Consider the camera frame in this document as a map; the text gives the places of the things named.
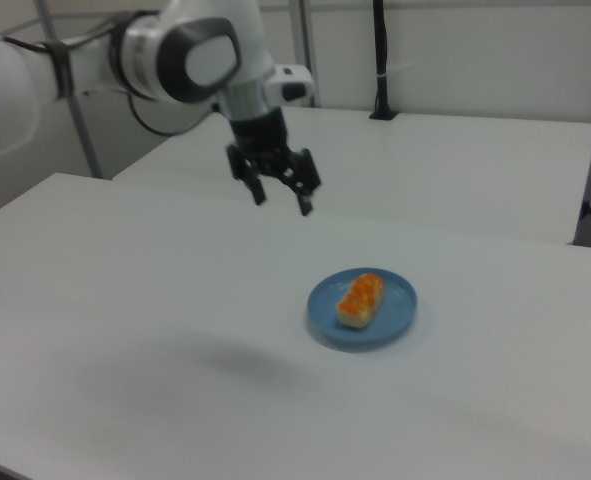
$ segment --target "white wall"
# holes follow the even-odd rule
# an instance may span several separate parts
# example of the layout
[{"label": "white wall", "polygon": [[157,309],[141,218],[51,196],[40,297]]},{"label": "white wall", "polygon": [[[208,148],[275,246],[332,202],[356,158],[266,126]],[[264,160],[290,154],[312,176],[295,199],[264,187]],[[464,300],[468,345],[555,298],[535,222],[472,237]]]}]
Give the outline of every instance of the white wall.
[{"label": "white wall", "polygon": [[[394,107],[591,123],[591,6],[397,8],[386,18],[389,64],[405,66],[390,79]],[[313,34],[322,106],[371,110],[370,6],[314,4]],[[581,238],[590,245],[584,223]]]},{"label": "white wall", "polygon": [[[60,38],[79,35],[90,30],[106,18],[107,12],[134,9],[159,9],[166,0],[112,0],[68,1],[49,0],[48,6]],[[279,63],[294,63],[293,36],[287,0],[260,2],[271,6],[263,13],[266,36],[271,53]],[[282,6],[283,11],[274,11]],[[79,99],[102,171],[113,178],[123,169],[139,160],[165,138],[147,132],[137,124],[128,110],[126,97],[121,94],[93,93]],[[149,104],[136,100],[138,111],[157,129],[176,131],[190,125],[208,108],[208,105],[172,106]],[[224,159],[225,145],[222,144]]]},{"label": "white wall", "polygon": [[[33,2],[0,1],[0,31],[31,24],[13,33],[24,41],[44,37],[37,23]],[[0,156],[0,207],[55,172],[89,175],[86,158],[64,102],[45,107],[33,140],[18,150]]]}]

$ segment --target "blue plate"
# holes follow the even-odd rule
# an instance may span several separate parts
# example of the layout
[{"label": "blue plate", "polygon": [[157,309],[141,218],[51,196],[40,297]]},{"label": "blue plate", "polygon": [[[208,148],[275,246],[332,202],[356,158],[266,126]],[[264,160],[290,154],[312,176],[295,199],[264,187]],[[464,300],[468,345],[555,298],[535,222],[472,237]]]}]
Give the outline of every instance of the blue plate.
[{"label": "blue plate", "polygon": [[[337,319],[335,306],[355,277],[368,272],[384,280],[384,300],[366,327],[345,327]],[[308,297],[308,315],[313,328],[332,344],[344,347],[372,347],[393,340],[411,324],[416,309],[417,294],[413,286],[405,278],[378,268],[354,268],[331,275]]]}]

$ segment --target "table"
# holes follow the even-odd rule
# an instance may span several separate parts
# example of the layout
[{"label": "table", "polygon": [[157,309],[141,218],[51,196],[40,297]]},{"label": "table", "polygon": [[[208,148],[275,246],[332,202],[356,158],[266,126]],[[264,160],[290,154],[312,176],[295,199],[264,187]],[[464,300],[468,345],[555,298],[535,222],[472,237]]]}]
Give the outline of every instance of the table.
[{"label": "table", "polygon": [[[591,249],[56,175],[0,210],[0,465],[34,480],[591,478]],[[411,329],[320,344],[325,276]]]},{"label": "table", "polygon": [[[572,242],[591,163],[591,125],[285,108],[293,149],[310,148],[319,212],[556,244]],[[133,185],[252,201],[231,180],[220,116],[166,141],[115,177]],[[278,181],[269,205],[297,210]]]}]

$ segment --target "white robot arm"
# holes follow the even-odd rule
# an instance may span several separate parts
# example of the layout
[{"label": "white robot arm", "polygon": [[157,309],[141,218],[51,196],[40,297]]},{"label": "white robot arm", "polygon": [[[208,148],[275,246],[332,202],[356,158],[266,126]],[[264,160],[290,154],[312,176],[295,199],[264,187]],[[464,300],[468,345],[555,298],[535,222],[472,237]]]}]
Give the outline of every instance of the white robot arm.
[{"label": "white robot arm", "polygon": [[172,0],[120,14],[87,36],[42,44],[0,37],[0,153],[32,137],[42,104],[110,89],[148,100],[212,99],[230,122],[233,177],[259,205],[259,175],[278,178],[304,215],[321,184],[308,150],[292,152],[281,105],[308,98],[303,66],[275,65],[256,0]]}]

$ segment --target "orange topping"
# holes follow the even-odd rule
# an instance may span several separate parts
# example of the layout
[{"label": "orange topping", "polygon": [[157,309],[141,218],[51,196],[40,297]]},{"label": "orange topping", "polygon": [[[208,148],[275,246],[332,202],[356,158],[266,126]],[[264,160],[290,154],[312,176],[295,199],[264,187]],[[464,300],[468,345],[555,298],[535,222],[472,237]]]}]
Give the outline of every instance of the orange topping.
[{"label": "orange topping", "polygon": [[383,284],[383,280],[374,273],[360,275],[353,280],[337,308],[351,315],[359,315],[370,310],[375,305],[375,298]]}]

